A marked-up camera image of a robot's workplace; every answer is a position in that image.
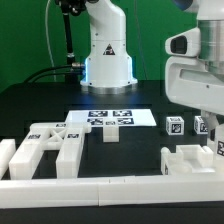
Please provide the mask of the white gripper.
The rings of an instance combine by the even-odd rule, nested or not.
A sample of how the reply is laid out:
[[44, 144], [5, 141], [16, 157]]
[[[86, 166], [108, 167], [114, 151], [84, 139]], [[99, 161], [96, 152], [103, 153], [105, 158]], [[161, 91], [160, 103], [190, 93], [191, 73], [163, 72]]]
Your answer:
[[201, 111], [208, 129], [208, 138], [217, 141], [220, 124], [217, 115], [224, 115], [224, 71], [209, 70], [208, 63], [198, 58], [201, 51], [199, 28], [170, 37], [165, 42], [170, 55], [165, 65], [165, 92], [168, 99]]

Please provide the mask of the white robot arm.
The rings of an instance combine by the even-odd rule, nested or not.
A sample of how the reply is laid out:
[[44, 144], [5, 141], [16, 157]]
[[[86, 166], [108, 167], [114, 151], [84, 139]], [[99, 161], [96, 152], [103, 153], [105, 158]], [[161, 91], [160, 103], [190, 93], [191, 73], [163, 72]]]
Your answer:
[[[224, 0], [172, 0], [197, 15], [197, 26], [165, 42], [168, 99], [196, 108], [215, 133], [224, 137]], [[132, 59], [126, 52], [126, 17], [111, 0], [86, 0], [90, 16], [91, 52], [85, 60], [85, 89], [100, 93], [135, 85]]]

